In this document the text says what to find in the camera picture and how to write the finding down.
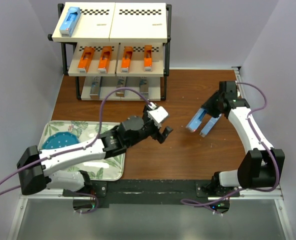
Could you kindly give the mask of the metallic blue toothpaste box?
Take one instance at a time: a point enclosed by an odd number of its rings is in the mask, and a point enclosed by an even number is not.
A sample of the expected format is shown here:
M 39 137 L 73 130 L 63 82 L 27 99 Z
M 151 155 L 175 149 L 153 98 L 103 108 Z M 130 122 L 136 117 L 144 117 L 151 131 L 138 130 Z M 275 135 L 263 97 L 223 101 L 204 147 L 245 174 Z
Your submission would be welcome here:
M 141 77 L 139 82 L 139 93 L 149 99 L 149 81 L 147 77 Z

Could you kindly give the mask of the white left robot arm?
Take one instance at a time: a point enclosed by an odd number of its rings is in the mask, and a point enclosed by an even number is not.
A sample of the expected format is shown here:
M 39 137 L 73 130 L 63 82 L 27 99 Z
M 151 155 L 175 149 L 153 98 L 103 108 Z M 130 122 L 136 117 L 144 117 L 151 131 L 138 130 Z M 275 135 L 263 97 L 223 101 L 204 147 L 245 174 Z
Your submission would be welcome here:
M 169 126 L 160 132 L 168 117 L 164 107 L 150 103 L 145 105 L 142 117 L 131 116 L 90 140 L 42 151 L 35 145 L 28 147 L 16 165 L 21 193 L 29 196 L 45 189 L 63 189 L 87 196 L 92 190 L 88 173 L 67 168 L 122 155 L 148 137 L 162 144 L 172 132 Z

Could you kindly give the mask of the silver blue toothpaste box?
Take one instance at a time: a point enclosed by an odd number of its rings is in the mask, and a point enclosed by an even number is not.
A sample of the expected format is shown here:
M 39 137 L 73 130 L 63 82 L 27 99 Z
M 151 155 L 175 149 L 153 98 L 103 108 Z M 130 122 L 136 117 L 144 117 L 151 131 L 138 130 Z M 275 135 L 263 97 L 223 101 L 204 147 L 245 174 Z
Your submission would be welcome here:
M 127 77 L 126 76 L 119 76 L 118 77 L 118 81 L 117 81 L 117 91 L 115 92 L 115 95 L 117 97 L 120 98 L 124 98 L 125 97 L 125 90 L 124 89 L 120 89 L 120 88 L 124 88 L 126 86 L 127 83 Z
M 89 96 L 92 100 L 97 100 L 100 98 L 100 93 L 101 93 L 101 81 L 102 77 L 101 76 L 95 76 L 91 82 L 91 88 L 90 88 L 90 93 Z

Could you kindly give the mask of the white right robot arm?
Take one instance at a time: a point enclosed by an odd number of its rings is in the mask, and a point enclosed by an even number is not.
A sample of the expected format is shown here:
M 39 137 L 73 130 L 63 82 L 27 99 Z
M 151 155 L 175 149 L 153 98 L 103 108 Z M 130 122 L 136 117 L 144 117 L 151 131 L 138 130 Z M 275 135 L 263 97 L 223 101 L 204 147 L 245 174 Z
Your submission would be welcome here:
M 285 153 L 265 138 L 253 118 L 253 113 L 260 109 L 251 108 L 246 99 L 238 96 L 238 83 L 221 81 L 218 90 L 201 107 L 213 118 L 224 115 L 235 128 L 245 151 L 238 169 L 215 172 L 208 189 L 218 197 L 229 188 L 275 190 L 280 183 Z

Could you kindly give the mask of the orange toothpaste box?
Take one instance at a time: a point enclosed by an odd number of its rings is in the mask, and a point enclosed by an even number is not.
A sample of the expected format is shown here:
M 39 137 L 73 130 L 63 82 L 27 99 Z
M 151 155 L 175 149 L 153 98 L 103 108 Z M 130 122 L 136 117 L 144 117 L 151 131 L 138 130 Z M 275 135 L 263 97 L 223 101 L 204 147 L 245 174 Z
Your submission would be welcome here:
M 132 46 L 125 46 L 121 61 L 121 72 L 128 73 L 130 70 L 131 60 L 133 55 L 133 47 Z
M 153 60 L 152 60 L 152 45 L 144 46 L 144 59 L 143 59 L 144 71 L 151 72 Z
M 95 48 L 94 47 L 88 47 L 86 46 L 83 50 L 83 53 L 80 57 L 77 70 L 79 73 L 87 73 L 89 70 L 89 67 L 91 65 L 93 56 L 95 54 Z
M 107 74 L 110 66 L 112 47 L 104 46 L 101 51 L 97 70 L 100 74 Z

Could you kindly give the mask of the light blue toothpaste box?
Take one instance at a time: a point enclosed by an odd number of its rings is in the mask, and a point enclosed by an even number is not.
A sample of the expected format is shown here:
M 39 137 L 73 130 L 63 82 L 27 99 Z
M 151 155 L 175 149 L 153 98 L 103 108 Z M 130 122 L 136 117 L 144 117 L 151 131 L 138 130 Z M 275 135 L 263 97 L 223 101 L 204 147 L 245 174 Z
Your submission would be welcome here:
M 205 124 L 205 126 L 200 131 L 200 135 L 204 138 L 211 129 L 215 126 L 218 120 L 221 118 L 221 114 L 218 117 L 211 117 L 210 120 Z

